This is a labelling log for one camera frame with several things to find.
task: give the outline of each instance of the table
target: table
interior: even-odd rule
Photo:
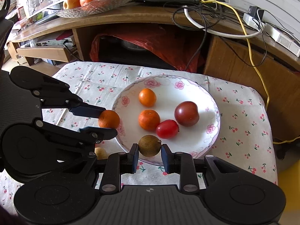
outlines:
[[[221,116],[221,128],[208,154],[277,184],[270,123],[261,96],[250,87],[194,73],[93,62],[67,64],[54,77],[68,83],[70,90],[84,102],[111,109],[126,86],[137,79],[159,74],[193,80],[215,99]],[[74,131],[86,126],[98,127],[97,119],[74,116],[66,109],[44,109],[43,119]],[[109,154],[123,151],[115,139],[96,146],[105,148]],[[0,174],[0,180],[3,185],[1,205],[15,213],[13,196],[21,184],[12,180],[5,171]],[[198,180],[200,188],[205,188],[201,173],[198,173]],[[122,185],[179,185],[179,175],[168,175],[163,166],[139,161],[136,174],[122,175],[121,182]]]
[[[191,11],[190,15],[195,21],[203,24],[202,18],[196,12]],[[24,56],[29,65],[34,64],[33,57],[39,58],[41,56],[69,62],[73,58],[63,46],[19,48],[19,43],[52,32],[72,29],[77,47],[74,50],[77,50],[80,59],[90,61],[89,53],[92,41],[107,24],[173,24],[171,17],[172,13],[167,12],[162,7],[131,4],[92,16],[74,19],[58,18],[42,25],[30,25],[10,39],[8,49],[13,59],[17,60],[16,54]],[[182,13],[177,14],[175,19],[180,25],[191,26],[191,23]],[[210,22],[215,21],[211,17],[208,17],[208,20]],[[243,34],[240,25],[228,20],[221,20],[214,26],[214,29],[224,33]],[[264,71],[262,76],[265,79],[271,99],[268,114],[273,129],[273,137],[281,141],[292,140],[300,134],[300,112],[294,111],[300,107],[300,77],[299,74],[295,73],[300,70],[300,59],[276,43],[271,37],[265,36],[264,38],[268,55],[258,69]],[[243,42],[243,40],[239,40],[239,42],[228,40],[238,55],[249,64],[248,48],[242,45]],[[251,38],[250,42],[256,46],[252,47],[252,52],[254,63],[258,64],[265,50],[262,37]],[[206,45],[208,53],[204,49],[201,51],[202,56],[207,58],[203,74],[250,86],[257,90],[266,102],[262,83],[252,67],[245,66],[219,37],[208,37]]]

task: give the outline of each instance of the kiwi fruit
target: kiwi fruit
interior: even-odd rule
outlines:
[[[139,140],[139,152],[145,157],[153,157],[161,150],[161,140],[154,135],[145,135]]]
[[[97,160],[107,159],[109,154],[107,154],[106,150],[100,147],[95,148],[95,153],[97,156]]]

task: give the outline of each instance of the fruit bowl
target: fruit bowl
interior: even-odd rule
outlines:
[[[157,100],[153,107],[144,107],[139,102],[139,92],[150,88],[156,94]],[[156,135],[142,129],[138,123],[138,116],[146,109],[155,110],[160,121],[173,119],[178,104],[192,101],[197,104],[200,119],[192,127],[179,125],[179,133],[171,139],[161,139],[168,144],[172,152],[190,153],[193,158],[203,156],[216,141],[220,130],[220,114],[212,96],[197,83],[179,76],[157,75],[140,79],[127,86],[113,104],[114,110],[121,119],[117,129],[118,144],[129,152],[133,143],[138,143],[144,135]],[[153,165],[162,166],[160,153],[154,157],[139,154],[139,159]]]
[[[56,15],[63,18],[79,18],[106,12],[125,5],[130,0],[93,0],[83,7],[59,10]]]

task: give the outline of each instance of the red plastic bag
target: red plastic bag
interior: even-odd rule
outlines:
[[[99,62],[99,42],[103,35],[118,37],[143,47],[180,71],[185,69],[203,38],[201,31],[187,31],[174,25],[113,24],[104,28],[102,33],[94,38],[90,51],[90,58],[93,62]],[[198,53],[187,71],[195,73],[197,67],[204,63],[203,57]]]

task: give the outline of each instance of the brown round fruit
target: brown round fruit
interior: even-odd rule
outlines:
[[[120,125],[120,117],[112,110],[105,110],[100,114],[98,124],[100,128],[116,129]]]
[[[109,154],[106,153],[106,150],[100,147],[95,148],[95,153],[97,156],[97,160],[107,159]]]
[[[139,152],[145,157],[153,157],[161,150],[161,140],[154,135],[145,135],[139,140]]]
[[[147,131],[155,131],[161,122],[159,114],[154,110],[144,110],[139,115],[139,125]]]
[[[191,127],[198,123],[199,113],[197,105],[192,101],[184,101],[175,109],[176,121],[185,127]]]

